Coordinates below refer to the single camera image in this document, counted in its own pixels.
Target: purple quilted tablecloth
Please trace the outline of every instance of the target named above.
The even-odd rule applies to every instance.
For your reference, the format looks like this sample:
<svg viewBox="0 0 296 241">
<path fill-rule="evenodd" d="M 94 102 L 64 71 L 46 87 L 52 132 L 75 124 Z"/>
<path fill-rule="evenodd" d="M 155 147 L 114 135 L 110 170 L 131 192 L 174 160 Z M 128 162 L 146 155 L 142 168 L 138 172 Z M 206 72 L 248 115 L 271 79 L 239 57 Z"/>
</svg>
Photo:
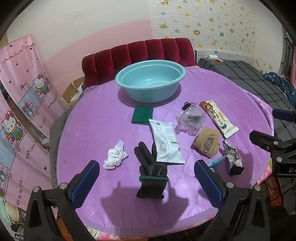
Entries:
<svg viewBox="0 0 296 241">
<path fill-rule="evenodd" d="M 58 183 L 69 182 L 81 172 L 90 160 L 100 163 L 100 175 L 83 206 L 76 210 L 82 222 L 102 232 L 124 236 L 155 236 L 184 229 L 217 212 L 208 201 L 193 166 L 196 160 L 206 163 L 211 159 L 192 149 L 195 139 L 187 133 L 177 135 L 181 153 L 186 163 L 168 166 L 168 182 L 163 200 L 139 199 L 136 193 L 140 163 L 134 147 L 140 141 L 150 148 L 152 134 L 149 126 L 131 124 L 136 105 L 154 106 L 153 119 L 177 125 L 175 112 L 181 111 L 184 102 L 213 99 L 239 131 L 227 139 L 240 150 L 242 175 L 229 176 L 227 163 L 215 168 L 225 181 L 239 187 L 253 186 L 264 173 L 270 155 L 251 144 L 252 130 L 273 134 L 270 107 L 236 86 L 227 78 L 198 68 L 186 68 L 176 94 L 169 100 L 156 104 L 142 104 L 132 100 L 115 81 L 92 87 L 77 103 L 65 125 L 58 151 Z M 206 115 L 204 126 L 217 129 Z M 102 168 L 107 151 L 118 140 L 124 142 L 129 157 L 113 170 Z M 220 152 L 212 159 L 222 156 Z"/>
</svg>

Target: black glove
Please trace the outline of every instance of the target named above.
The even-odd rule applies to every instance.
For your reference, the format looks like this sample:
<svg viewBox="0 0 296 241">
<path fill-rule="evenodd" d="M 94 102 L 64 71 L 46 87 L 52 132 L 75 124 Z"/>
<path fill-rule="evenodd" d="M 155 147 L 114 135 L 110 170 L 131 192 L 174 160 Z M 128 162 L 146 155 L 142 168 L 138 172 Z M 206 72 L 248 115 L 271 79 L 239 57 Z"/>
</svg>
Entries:
<svg viewBox="0 0 296 241">
<path fill-rule="evenodd" d="M 169 180 L 167 177 L 168 169 L 166 164 L 156 162 L 157 152 L 155 143 L 152 144 L 152 154 L 144 142 L 140 142 L 139 147 L 135 147 L 134 151 L 142 164 L 140 166 L 141 176 L 139 177 L 142 186 L 137 193 L 137 197 L 163 199 L 162 192 Z"/>
</svg>

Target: blue gripper pad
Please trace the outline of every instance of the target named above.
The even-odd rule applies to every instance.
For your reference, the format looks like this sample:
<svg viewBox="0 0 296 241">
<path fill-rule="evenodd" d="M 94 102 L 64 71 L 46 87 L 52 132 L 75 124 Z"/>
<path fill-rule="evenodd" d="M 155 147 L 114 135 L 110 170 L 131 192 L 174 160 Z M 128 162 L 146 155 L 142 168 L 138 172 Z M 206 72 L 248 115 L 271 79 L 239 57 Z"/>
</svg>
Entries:
<svg viewBox="0 0 296 241">
<path fill-rule="evenodd" d="M 292 111 L 274 109 L 274 110 L 272 110 L 272 116 L 275 119 L 279 119 L 279 120 L 283 120 L 283 121 L 288 121 L 288 122 L 296 121 L 296 118 L 295 118 L 294 113 Z"/>
<path fill-rule="evenodd" d="M 71 205 L 74 209 L 82 206 L 99 174 L 99 163 L 91 160 L 81 173 L 76 174 L 72 178 L 69 183 L 67 195 L 72 201 Z"/>
<path fill-rule="evenodd" d="M 223 185 L 223 179 L 219 174 L 212 172 L 203 160 L 195 162 L 194 174 L 200 182 L 211 205 L 221 209 L 223 206 L 223 199 L 226 196 L 226 188 Z"/>
</svg>

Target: tufted headboard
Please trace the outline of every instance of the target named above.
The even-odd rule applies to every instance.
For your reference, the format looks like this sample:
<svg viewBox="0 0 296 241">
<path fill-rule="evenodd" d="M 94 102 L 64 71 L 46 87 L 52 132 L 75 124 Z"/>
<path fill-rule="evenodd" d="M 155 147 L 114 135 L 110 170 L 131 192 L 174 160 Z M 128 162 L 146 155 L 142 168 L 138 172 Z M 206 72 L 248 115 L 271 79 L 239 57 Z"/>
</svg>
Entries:
<svg viewBox="0 0 296 241">
<path fill-rule="evenodd" d="M 184 67 L 195 65 L 193 48 L 187 38 L 139 41 L 84 57 L 85 87 L 106 83 L 115 79 L 124 67 L 151 59 L 170 60 Z"/>
</svg>

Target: wooden floor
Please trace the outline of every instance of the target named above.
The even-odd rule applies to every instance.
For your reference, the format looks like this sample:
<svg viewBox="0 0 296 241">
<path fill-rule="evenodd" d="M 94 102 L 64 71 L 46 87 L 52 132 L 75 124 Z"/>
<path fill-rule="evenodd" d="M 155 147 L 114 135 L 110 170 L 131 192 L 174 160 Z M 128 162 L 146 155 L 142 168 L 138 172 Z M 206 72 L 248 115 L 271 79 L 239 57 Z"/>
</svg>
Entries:
<svg viewBox="0 0 296 241">
<path fill-rule="evenodd" d="M 57 217 L 57 223 L 59 225 L 59 229 L 61 230 L 61 232 L 63 234 L 64 239 L 67 241 L 73 241 L 70 234 L 68 233 L 68 230 L 66 229 L 66 226 L 65 226 L 63 220 L 61 219 L 61 217 L 59 215 Z M 132 239 L 131 241 L 147 241 L 147 239 Z"/>
</svg>

